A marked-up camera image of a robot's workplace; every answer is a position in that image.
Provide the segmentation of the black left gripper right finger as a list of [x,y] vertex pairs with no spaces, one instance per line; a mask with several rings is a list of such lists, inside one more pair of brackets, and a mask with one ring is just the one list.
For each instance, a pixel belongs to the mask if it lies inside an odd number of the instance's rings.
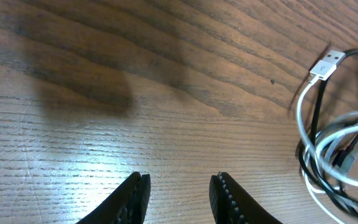
[[282,224],[227,172],[211,177],[209,201],[216,224]]

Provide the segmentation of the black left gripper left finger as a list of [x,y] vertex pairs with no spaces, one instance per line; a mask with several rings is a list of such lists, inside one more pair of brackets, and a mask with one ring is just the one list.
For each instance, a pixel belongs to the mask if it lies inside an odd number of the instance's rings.
[[150,198],[150,176],[133,172],[78,224],[143,224]]

